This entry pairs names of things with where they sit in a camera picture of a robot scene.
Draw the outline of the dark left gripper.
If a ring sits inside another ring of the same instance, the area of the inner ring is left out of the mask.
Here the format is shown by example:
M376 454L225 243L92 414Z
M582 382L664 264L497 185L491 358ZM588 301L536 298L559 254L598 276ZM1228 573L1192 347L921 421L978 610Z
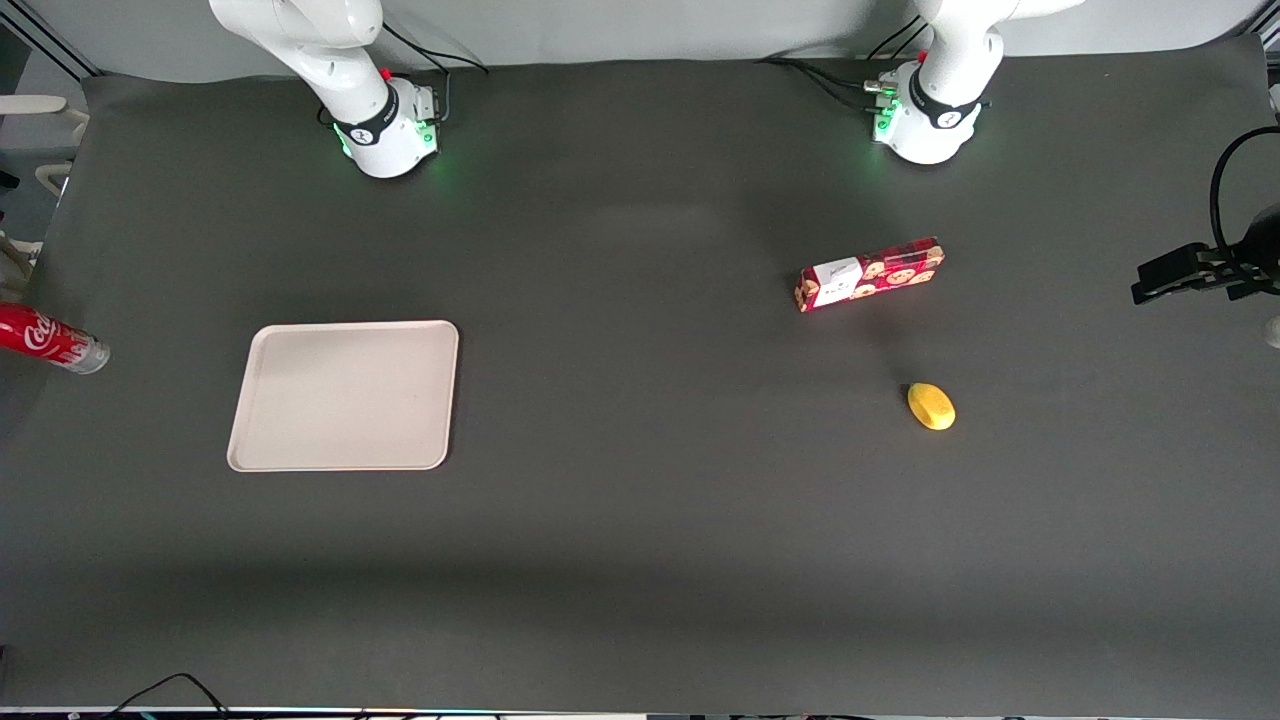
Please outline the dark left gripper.
M1184 245L1137 268L1134 304L1171 293L1212 290L1217 256L1207 245ZM1220 284L1231 301L1256 293L1279 296L1279 205L1261 211L1243 236L1243 263L1224 263Z

